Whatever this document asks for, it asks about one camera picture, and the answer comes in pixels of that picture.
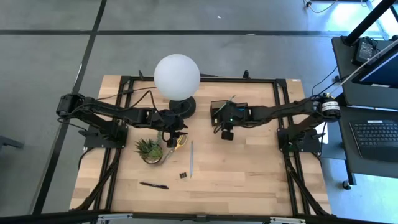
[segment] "lamp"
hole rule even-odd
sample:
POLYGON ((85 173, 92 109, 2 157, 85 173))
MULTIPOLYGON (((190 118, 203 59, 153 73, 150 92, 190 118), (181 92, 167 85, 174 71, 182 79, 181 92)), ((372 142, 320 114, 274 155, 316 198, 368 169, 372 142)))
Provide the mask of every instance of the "lamp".
POLYGON ((182 118, 189 118, 196 109, 192 95, 199 88, 200 72, 189 57, 173 54, 163 58, 154 73, 155 86, 170 99, 169 109, 182 118))

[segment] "keyboard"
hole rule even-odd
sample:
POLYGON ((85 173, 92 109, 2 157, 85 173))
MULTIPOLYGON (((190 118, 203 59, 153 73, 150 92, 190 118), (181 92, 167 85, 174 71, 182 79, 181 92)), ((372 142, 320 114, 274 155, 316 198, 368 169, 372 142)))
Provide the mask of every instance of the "keyboard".
POLYGON ((351 121, 349 125, 362 158, 398 162, 397 121, 351 121))

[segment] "pen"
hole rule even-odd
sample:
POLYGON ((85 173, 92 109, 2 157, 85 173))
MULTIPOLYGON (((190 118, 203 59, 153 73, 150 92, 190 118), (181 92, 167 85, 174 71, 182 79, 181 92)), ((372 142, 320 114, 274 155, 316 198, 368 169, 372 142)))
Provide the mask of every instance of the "pen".
POLYGON ((157 184, 150 184, 150 183, 145 183, 145 182, 140 182, 140 184, 145 185, 145 186, 150 186, 150 187, 157 187, 157 188, 162 188, 162 189, 169 189, 168 186, 166 185, 157 185, 157 184))

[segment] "mounting plate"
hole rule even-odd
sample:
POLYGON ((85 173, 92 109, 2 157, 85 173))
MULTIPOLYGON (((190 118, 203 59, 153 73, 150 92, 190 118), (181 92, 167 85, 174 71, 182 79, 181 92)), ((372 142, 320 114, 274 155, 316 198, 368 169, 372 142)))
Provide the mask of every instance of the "mounting plate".
POLYGON ((127 132, 129 127, 126 124, 118 125, 116 141, 105 139, 100 131, 92 126, 88 127, 89 135, 86 136, 85 147, 103 147, 103 148, 124 148, 126 145, 127 132))
POLYGON ((308 131, 302 141, 289 143, 289 135, 287 129, 278 129, 278 143, 281 151, 288 152, 321 152, 321 145, 318 138, 313 139, 312 136, 318 134, 315 129, 308 131))

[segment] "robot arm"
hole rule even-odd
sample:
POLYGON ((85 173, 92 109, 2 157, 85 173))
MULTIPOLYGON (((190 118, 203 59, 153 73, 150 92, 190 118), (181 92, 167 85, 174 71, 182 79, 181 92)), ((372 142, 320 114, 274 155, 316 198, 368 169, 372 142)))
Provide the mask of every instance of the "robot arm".
POLYGON ((215 133, 221 130, 222 139, 233 140, 231 130, 234 126, 254 128, 276 118, 307 114, 300 124, 289 126, 289 139, 293 140, 300 133, 309 131, 322 122, 335 122, 340 118, 340 107, 328 95, 315 96, 280 106, 249 106, 247 103, 232 101, 212 101, 210 106, 211 123, 215 133))
POLYGON ((170 133, 167 147, 174 147, 176 139, 182 132, 176 132, 187 128, 180 116, 174 115, 173 111, 161 110, 156 108, 121 108, 109 103, 100 102, 91 97, 84 97, 81 94, 67 94, 61 97, 57 114, 60 118, 70 119, 77 118, 90 126, 96 128, 103 138, 111 141, 124 141, 125 134, 120 134, 124 126, 117 125, 99 117, 97 114, 109 116, 111 118, 120 119, 126 124, 135 128, 150 128, 157 131, 170 133))

